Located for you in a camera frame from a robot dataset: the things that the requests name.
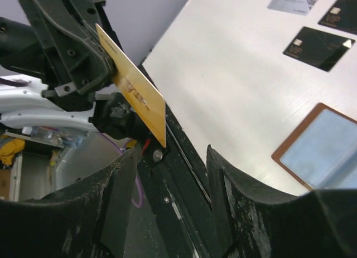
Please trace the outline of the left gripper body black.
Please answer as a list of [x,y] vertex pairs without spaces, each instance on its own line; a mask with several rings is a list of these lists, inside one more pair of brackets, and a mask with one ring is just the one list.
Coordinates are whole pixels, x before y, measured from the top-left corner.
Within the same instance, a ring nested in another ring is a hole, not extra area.
[[97,27],[113,30],[106,0],[18,0],[46,59],[49,89],[42,94],[65,111],[92,108],[95,92],[116,69],[100,44]]

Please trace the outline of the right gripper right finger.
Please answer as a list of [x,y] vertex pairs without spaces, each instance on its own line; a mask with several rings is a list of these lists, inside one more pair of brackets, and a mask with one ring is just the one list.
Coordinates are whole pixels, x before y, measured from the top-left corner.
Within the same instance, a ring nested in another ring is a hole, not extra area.
[[356,190],[294,196],[235,168],[211,147],[206,167],[221,257],[356,256]]

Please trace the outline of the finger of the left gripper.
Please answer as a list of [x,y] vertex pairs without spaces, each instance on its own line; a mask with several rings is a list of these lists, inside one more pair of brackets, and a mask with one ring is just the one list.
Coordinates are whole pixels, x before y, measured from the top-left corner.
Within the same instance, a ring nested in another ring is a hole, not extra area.
[[96,91],[114,73],[114,62],[95,30],[100,17],[93,0],[32,0],[37,38],[60,85],[58,95]]

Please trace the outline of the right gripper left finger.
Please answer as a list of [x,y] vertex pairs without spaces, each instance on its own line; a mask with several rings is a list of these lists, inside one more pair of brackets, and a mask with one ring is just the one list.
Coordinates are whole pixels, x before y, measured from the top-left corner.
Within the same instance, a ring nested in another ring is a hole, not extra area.
[[1,202],[2,257],[122,257],[141,148],[42,199]]

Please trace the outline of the gold VIP card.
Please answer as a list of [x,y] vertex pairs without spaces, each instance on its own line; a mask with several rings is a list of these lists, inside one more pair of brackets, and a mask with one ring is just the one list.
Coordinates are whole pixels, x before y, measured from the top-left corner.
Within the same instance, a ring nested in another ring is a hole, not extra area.
[[165,148],[166,103],[163,96],[103,28],[99,24],[95,26],[101,46],[113,59],[117,68],[117,73],[112,78],[113,83]]

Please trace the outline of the brown leather card holder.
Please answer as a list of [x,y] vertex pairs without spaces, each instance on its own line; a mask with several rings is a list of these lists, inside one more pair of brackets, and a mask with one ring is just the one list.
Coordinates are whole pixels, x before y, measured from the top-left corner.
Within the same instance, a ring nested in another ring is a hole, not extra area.
[[356,188],[356,120],[318,103],[271,158],[307,189]]

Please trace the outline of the black VIP card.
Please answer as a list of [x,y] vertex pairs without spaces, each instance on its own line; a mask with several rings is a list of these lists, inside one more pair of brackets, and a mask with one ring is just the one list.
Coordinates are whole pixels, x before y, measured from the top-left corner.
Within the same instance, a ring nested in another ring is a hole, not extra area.
[[304,26],[285,48],[283,54],[329,72],[355,42],[352,38]]
[[356,35],[356,0],[336,0],[318,24]]

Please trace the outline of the silver VIP card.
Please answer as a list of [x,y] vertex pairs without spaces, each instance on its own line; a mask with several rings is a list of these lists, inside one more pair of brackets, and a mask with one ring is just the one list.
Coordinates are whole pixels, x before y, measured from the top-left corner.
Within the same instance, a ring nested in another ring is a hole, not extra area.
[[310,12],[317,1],[318,0],[271,0],[267,8],[305,16]]

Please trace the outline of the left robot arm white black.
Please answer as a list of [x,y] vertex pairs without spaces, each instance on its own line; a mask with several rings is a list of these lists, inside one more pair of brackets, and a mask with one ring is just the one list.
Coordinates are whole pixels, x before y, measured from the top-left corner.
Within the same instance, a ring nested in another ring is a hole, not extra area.
[[106,0],[18,0],[28,24],[1,18],[1,124],[87,128],[95,94],[115,74],[98,27]]

